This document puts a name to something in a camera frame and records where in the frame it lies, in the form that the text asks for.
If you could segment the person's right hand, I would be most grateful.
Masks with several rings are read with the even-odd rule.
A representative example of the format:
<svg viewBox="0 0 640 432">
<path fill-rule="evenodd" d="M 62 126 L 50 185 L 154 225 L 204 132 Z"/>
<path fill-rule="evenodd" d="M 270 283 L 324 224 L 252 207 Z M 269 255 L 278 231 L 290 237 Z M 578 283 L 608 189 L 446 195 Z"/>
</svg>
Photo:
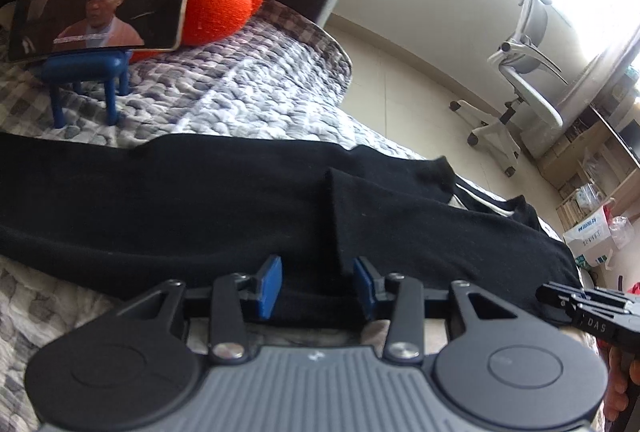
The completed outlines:
<svg viewBox="0 0 640 432">
<path fill-rule="evenodd" d="M 636 386 L 640 383 L 640 364 L 639 360 L 633 360 L 624 370 L 622 352 L 615 346 L 608 346 L 606 352 L 608 353 L 608 388 L 603 400 L 603 412 L 608 421 L 615 421 L 628 406 L 629 383 L 632 382 Z"/>
</svg>

